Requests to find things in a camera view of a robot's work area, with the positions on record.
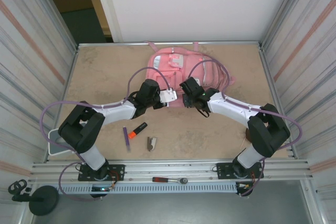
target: wooden table surface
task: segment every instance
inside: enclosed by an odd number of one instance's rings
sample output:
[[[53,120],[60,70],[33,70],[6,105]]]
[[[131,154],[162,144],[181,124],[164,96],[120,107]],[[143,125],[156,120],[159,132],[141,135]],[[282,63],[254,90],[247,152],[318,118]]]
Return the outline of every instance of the wooden table surface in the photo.
[[[182,47],[193,50],[193,45]],[[256,45],[201,44],[200,51],[215,57],[236,77],[236,83],[227,89],[228,96],[251,104],[272,103]],[[126,95],[129,78],[147,66],[152,54],[148,45],[81,47],[66,100],[85,100],[91,104],[120,101]],[[131,92],[138,90],[144,79],[145,71],[142,71],[133,79]],[[63,107],[60,123],[72,108]],[[130,132],[143,122],[148,126],[130,140],[131,152],[128,153],[122,127],[126,126]],[[158,139],[153,152],[147,150],[148,136]],[[196,109],[162,108],[148,109],[137,119],[104,126],[96,145],[107,159],[234,158],[249,145],[244,138],[245,127],[225,116],[211,113],[205,118]],[[274,157],[287,157],[287,151],[277,151]]]

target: orange highlighter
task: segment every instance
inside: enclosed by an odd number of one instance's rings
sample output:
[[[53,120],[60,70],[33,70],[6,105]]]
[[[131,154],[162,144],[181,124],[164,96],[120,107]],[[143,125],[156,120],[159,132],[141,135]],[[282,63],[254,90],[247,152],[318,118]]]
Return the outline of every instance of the orange highlighter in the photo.
[[[140,124],[140,126],[138,126],[134,131],[128,134],[128,137],[130,139],[135,138],[135,136],[138,135],[146,127],[147,127],[146,123]]]

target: pink backpack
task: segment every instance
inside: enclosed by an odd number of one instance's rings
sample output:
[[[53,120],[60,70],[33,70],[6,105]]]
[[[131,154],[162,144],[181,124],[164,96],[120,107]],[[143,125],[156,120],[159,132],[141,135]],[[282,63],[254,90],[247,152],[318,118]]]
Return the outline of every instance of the pink backpack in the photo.
[[[194,43],[194,51],[182,47],[168,47],[158,50],[152,42],[146,41],[155,51],[148,62],[148,67],[154,67],[166,77],[169,85],[176,91],[177,100],[170,102],[170,107],[184,107],[180,84],[188,78],[192,68],[202,60],[210,57],[198,51],[198,43]],[[204,62],[195,68],[191,74],[205,89],[215,88],[222,90],[227,76],[225,72],[214,62]],[[166,89],[166,84],[161,75],[153,69],[148,69],[146,79],[158,82],[161,89]],[[234,84],[235,79],[230,77],[229,85]]]

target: purple marker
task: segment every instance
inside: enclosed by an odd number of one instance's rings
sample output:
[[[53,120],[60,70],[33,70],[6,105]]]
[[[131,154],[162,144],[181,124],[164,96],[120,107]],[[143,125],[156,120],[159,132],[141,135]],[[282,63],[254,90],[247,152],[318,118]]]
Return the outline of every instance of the purple marker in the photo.
[[[126,127],[123,127],[122,129],[124,130],[124,137],[125,137],[127,151],[131,152],[131,146],[130,146],[130,141],[128,139],[127,129]]]

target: mounting plate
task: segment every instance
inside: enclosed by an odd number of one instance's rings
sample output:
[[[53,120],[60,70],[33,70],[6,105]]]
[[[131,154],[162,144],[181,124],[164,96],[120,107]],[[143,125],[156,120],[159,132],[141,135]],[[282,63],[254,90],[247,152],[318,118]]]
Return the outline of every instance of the mounting plate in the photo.
[[[260,176],[261,173],[261,163],[254,164],[249,170],[250,172],[246,177],[238,177],[234,170],[233,170],[233,164],[232,163],[217,163],[217,176],[218,179],[252,179],[251,173],[254,172],[256,179]]]
[[[113,170],[118,173],[118,181],[124,180],[125,175],[125,165],[111,165],[109,164],[109,170]],[[81,165],[79,168],[78,181],[112,181],[111,175],[108,175],[103,180],[96,180],[93,177],[90,177],[89,171],[90,167],[88,165]]]

